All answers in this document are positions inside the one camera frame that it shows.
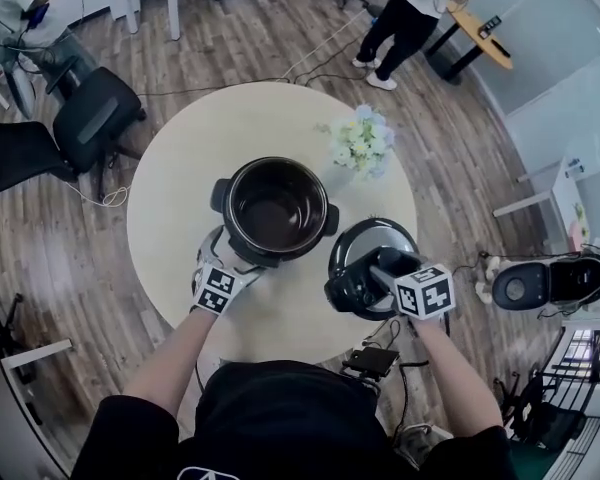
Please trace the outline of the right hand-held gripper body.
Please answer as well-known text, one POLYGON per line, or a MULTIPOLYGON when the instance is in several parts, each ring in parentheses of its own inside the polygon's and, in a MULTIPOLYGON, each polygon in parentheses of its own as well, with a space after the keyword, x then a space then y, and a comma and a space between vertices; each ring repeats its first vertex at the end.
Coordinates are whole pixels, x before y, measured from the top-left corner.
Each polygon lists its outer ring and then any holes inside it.
POLYGON ((442 264, 396 278, 392 293, 397 311, 417 320, 439 317, 455 308, 452 274, 442 264))

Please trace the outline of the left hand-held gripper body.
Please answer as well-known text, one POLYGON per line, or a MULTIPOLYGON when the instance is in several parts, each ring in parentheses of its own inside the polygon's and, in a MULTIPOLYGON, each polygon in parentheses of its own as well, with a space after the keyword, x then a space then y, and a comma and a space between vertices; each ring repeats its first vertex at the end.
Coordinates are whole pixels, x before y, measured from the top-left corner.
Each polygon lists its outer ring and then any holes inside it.
POLYGON ((192 308, 221 315, 249 284, 247 277, 233 270, 224 270, 210 263, 203 263, 197 268, 193 277, 192 308))

